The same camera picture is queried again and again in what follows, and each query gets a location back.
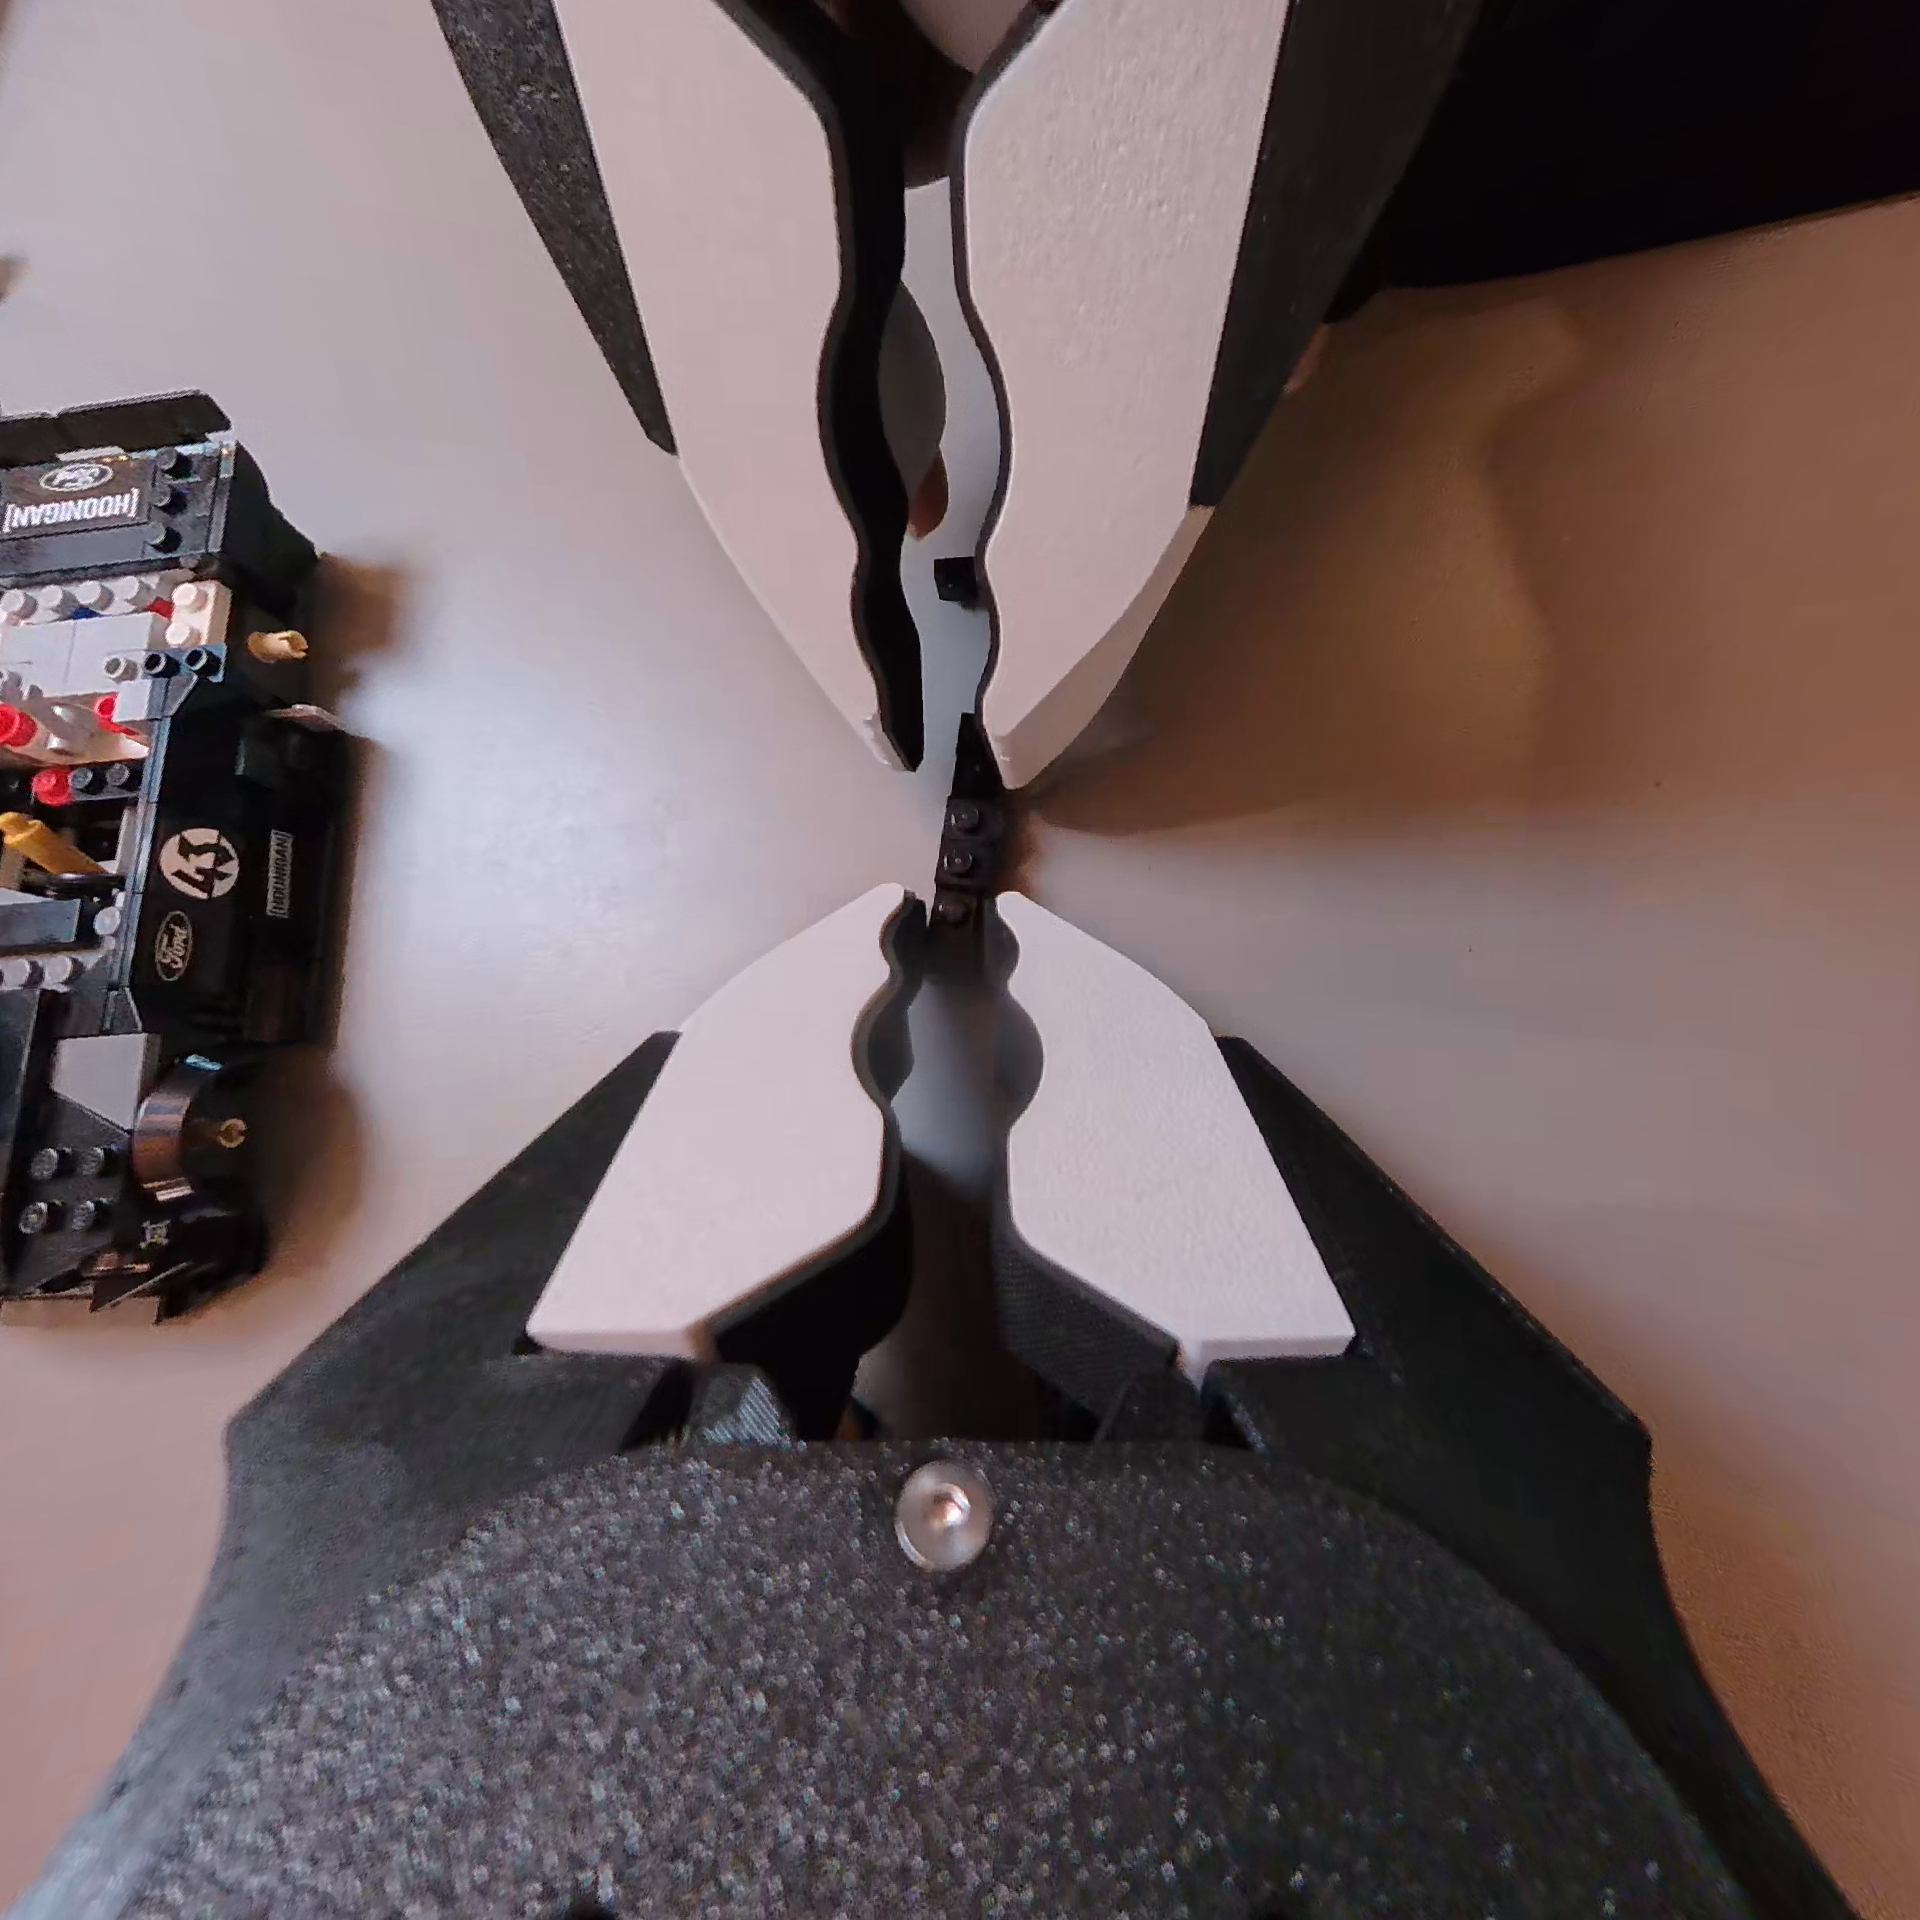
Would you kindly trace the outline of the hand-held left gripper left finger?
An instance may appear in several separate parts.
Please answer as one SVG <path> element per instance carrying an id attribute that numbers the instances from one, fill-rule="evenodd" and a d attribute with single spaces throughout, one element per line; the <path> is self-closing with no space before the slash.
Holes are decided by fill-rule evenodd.
<path id="1" fill-rule="evenodd" d="M 705 1361 L 874 1219 L 890 1097 L 873 1030 L 913 905 L 878 885 L 696 1008 L 533 1308 L 536 1346 Z"/>

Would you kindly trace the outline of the black lego car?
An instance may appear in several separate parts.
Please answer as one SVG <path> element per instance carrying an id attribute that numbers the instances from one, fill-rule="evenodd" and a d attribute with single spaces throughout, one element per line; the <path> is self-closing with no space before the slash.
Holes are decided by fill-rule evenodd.
<path id="1" fill-rule="evenodd" d="M 255 1077 L 320 1034 L 320 563 L 200 390 L 1 420 L 1 1297 L 257 1270 Z"/>

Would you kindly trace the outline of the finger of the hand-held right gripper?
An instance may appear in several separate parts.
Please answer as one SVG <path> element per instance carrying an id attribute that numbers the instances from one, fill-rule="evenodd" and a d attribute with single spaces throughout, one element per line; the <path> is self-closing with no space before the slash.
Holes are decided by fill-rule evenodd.
<path id="1" fill-rule="evenodd" d="M 1005 476 L 983 552 L 1001 780 L 1093 720 L 1209 523 L 1190 502 L 1284 2 L 1066 2 L 983 80 L 961 282 Z"/>
<path id="2" fill-rule="evenodd" d="M 686 481 L 781 637 L 886 763 L 921 763 L 901 586 L 921 396 L 905 170 L 850 5 L 557 5 Z"/>

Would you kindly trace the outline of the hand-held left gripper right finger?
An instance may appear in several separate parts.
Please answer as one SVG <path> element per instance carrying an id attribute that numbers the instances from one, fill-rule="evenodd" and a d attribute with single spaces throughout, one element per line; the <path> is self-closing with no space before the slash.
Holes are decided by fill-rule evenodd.
<path id="1" fill-rule="evenodd" d="M 1169 1338 L 1192 1380 L 1216 1361 L 1343 1353 L 1348 1310 L 1209 1025 L 1030 899 L 997 907 L 1040 1037 L 1007 1139 L 1020 1242 Z"/>

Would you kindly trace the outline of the black long lego plate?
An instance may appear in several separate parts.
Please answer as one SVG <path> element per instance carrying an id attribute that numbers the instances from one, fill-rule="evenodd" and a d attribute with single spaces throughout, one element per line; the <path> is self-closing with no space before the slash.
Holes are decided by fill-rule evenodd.
<path id="1" fill-rule="evenodd" d="M 975 712 L 958 720 L 950 793 L 932 875 L 932 929 L 967 929 L 998 892 L 1005 834 L 1005 788 Z"/>

